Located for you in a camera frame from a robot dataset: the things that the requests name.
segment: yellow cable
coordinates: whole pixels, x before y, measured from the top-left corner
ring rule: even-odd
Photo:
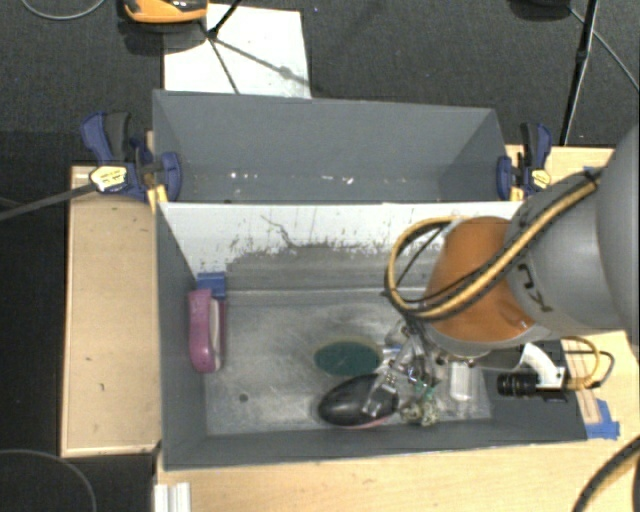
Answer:
[[[600,350],[598,350],[598,347],[595,343],[589,341],[586,338],[581,338],[580,336],[567,336],[564,339],[584,343],[592,350],[593,355],[596,358],[591,373],[586,377],[574,377],[572,379],[569,379],[569,381],[567,382],[567,389],[571,389],[573,391],[581,391],[583,389],[591,387],[591,385],[595,381],[595,376],[598,372],[598,368],[600,367]]]
[[[398,252],[402,247],[402,244],[411,236],[413,233],[422,229],[430,224],[436,224],[441,222],[451,222],[453,220],[459,219],[460,217],[438,217],[434,219],[426,219],[420,221],[409,229],[407,229],[401,236],[398,238],[396,243],[394,244],[391,255],[389,257],[389,263],[387,265],[387,275],[388,275],[388,285],[390,294],[393,300],[399,305],[401,308],[405,309],[407,312],[415,311],[413,314],[418,318],[422,318],[425,320],[437,318],[440,315],[447,314],[461,304],[464,304],[466,301],[471,300],[475,295],[480,293],[485,286],[493,279],[495,279],[502,270],[509,264],[509,262],[517,256],[517,254],[529,243],[533,238],[544,229],[544,227],[549,224],[555,217],[563,213],[565,210],[571,208],[574,204],[581,201],[591,193],[595,192],[598,187],[599,180],[595,181],[587,181],[584,185],[582,185],[578,190],[572,192],[566,197],[560,199],[556,204],[550,206],[544,213],[533,223],[529,228],[522,233],[522,235],[518,238],[518,240],[502,254],[492,265],[489,267],[484,274],[482,274],[476,281],[471,283],[467,288],[462,290],[460,293],[456,294],[446,302],[442,303],[439,306],[433,307],[428,311],[415,311],[414,308],[411,308],[400,296],[396,289],[395,282],[395,261],[398,256]]]

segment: white bracket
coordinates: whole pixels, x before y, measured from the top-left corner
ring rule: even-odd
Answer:
[[[547,353],[533,343],[527,343],[522,351],[518,367],[526,364],[538,374],[538,389],[560,389],[566,369],[556,366]]]
[[[154,512],[191,512],[191,485],[156,484],[153,489]]]

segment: blue clamp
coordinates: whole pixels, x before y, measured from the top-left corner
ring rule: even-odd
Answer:
[[[164,184],[167,198],[175,201],[182,186],[178,155],[163,153],[160,161],[155,162],[142,139],[129,138],[130,117],[126,112],[95,112],[80,125],[82,141],[95,155],[100,166],[94,171],[100,174],[99,180],[92,177],[92,181],[99,183],[100,193],[121,194],[146,202],[150,187],[145,183],[145,176],[152,174],[154,184]],[[104,166],[117,167],[105,171]]]
[[[227,285],[224,272],[201,272],[196,278],[196,288],[198,290],[209,289],[211,296],[217,300],[227,298]]]
[[[522,191],[523,197],[529,197],[544,190],[550,182],[544,166],[551,153],[551,132],[540,123],[522,123],[520,130],[524,154],[518,153],[518,166],[514,168],[508,156],[498,159],[496,186],[498,196],[503,200],[511,198],[514,187]]]

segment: black floor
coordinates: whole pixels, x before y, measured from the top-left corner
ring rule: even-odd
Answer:
[[[93,0],[31,3],[60,14]],[[139,127],[151,126],[161,41],[124,23],[118,3],[51,22],[19,0],[0,2],[0,197],[26,202],[64,190],[71,163],[90,159],[78,126],[96,110],[126,110]],[[302,11],[314,96],[492,107],[507,142],[519,141],[523,121],[546,124],[557,140],[581,31],[564,11],[543,18],[515,0],[247,4]],[[572,4],[584,13],[585,0]],[[637,81],[640,3],[600,4],[596,28]],[[595,41],[570,143],[612,145],[637,122],[637,91]],[[63,207],[0,224],[0,450],[57,451],[64,278]],[[10,503],[9,461],[0,452],[0,510]],[[78,467],[99,510],[148,506],[149,457]]]

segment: wooden table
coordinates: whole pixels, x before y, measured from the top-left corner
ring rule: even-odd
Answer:
[[[509,147],[514,155],[517,147]],[[603,165],[607,149],[555,148],[552,179]],[[74,185],[87,168],[73,169]],[[147,206],[91,194],[69,226],[61,453],[151,452],[161,437],[157,323],[152,310],[152,216]],[[356,461],[166,473],[189,482],[192,510],[566,511],[587,479],[640,432],[638,364],[622,333],[594,337],[617,359],[596,395],[621,422],[617,441],[435,453]],[[631,510],[631,465],[607,481],[592,510]]]

